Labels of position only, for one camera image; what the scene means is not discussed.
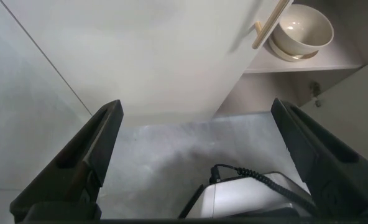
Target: white bowl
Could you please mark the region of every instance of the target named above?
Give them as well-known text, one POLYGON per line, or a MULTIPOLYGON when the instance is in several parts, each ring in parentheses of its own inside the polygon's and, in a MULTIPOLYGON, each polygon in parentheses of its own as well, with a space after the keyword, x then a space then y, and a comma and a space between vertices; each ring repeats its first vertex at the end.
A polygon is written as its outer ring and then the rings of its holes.
POLYGON ((316 52, 333 40, 329 19, 309 6, 292 4, 272 35, 275 44, 290 55, 316 52))

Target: cabinet shelf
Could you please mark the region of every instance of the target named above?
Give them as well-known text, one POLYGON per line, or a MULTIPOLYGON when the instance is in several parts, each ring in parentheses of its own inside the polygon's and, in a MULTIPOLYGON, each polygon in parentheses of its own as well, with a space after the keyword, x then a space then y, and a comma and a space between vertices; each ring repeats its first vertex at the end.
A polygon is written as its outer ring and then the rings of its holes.
POLYGON ((286 62, 276 56, 268 41, 266 41, 244 73, 335 70, 363 66, 364 61, 359 56, 358 49, 352 43, 351 36, 347 33, 346 28, 332 7, 321 3, 311 7, 322 12, 332 23, 334 38, 329 45, 323 47, 315 57, 308 60, 286 62))

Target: wooden handle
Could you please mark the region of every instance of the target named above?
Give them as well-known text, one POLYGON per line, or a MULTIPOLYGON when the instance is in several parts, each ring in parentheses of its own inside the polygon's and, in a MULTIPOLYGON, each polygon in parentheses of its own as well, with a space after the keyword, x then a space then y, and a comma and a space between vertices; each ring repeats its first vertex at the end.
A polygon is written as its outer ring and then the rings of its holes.
POLYGON ((279 0, 277 6, 272 11, 270 17, 267 19, 267 22, 265 23, 263 28, 260 22, 256 22, 254 24, 254 27, 257 32, 257 38, 253 42, 253 45, 252 45, 253 49, 258 49, 260 47, 261 42, 263 42, 263 40, 269 33, 270 29, 272 28, 274 23, 277 21, 278 17, 281 15, 282 11, 285 9, 288 3, 289 3, 289 0, 279 0))

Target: white cabinet door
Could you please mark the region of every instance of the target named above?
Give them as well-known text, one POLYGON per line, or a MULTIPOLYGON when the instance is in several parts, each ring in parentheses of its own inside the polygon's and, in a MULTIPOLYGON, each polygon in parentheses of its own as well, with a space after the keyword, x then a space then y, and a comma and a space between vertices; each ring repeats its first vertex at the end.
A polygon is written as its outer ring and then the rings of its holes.
POLYGON ((4 3, 89 110, 120 99, 127 126, 211 118, 278 0, 4 3))
POLYGON ((319 98, 302 110, 368 160, 368 65, 319 98))

